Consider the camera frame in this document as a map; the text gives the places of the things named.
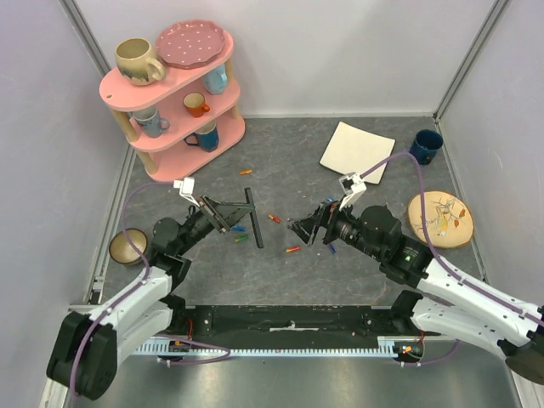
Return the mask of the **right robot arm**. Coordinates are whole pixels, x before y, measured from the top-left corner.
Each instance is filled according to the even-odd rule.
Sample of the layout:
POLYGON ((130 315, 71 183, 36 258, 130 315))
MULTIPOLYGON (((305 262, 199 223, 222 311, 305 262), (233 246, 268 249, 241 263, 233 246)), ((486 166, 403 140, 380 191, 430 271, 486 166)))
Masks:
POLYGON ((433 254, 404 235, 401 222, 385 206, 368 207, 355 217, 337 202, 322 203, 288 228, 308 245, 324 229, 324 243, 345 242, 378 261, 391 281, 407 285, 389 313, 395 332, 417 329, 453 337, 495 355, 526 380, 543 383, 543 309, 433 254))

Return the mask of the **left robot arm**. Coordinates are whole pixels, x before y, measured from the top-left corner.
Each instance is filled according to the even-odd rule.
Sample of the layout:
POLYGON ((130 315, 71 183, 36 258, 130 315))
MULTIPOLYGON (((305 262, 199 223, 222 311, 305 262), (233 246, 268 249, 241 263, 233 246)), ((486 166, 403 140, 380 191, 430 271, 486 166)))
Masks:
POLYGON ((46 375, 90 400, 112 384, 119 366, 150 337, 180 333, 185 301, 173 295, 191 266, 184 254, 214 230, 225 233, 250 217, 258 247, 263 239, 250 189, 244 202, 201 196, 183 223, 162 218, 153 228, 142 272, 107 303, 86 314, 70 312, 62 321, 46 375))

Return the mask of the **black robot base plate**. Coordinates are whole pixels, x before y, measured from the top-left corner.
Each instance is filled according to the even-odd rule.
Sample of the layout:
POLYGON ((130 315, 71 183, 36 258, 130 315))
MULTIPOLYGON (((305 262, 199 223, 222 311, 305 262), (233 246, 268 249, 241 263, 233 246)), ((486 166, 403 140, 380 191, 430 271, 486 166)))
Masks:
POLYGON ((166 333, 229 349, 370 348, 379 337, 421 336, 388 307, 317 305, 187 306, 166 333))

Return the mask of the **black remote control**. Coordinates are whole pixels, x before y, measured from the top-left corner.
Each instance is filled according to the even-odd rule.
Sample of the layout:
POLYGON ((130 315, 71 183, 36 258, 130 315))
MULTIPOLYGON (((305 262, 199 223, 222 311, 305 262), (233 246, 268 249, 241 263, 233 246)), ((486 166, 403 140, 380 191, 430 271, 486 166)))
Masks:
POLYGON ((249 212, 249 215, 250 215, 250 219, 251 219, 251 222, 252 222, 252 230, 253 230, 253 234, 254 234, 254 238, 255 238, 255 241, 256 241, 257 248, 263 249, 264 248, 264 241, 263 241, 260 225, 259 225, 259 222, 258 222, 258 215, 257 215, 257 211, 256 211, 255 202, 253 200, 251 188, 246 187, 244 189, 244 193, 245 193, 245 196, 246 196, 246 203, 251 208, 251 211, 249 212))

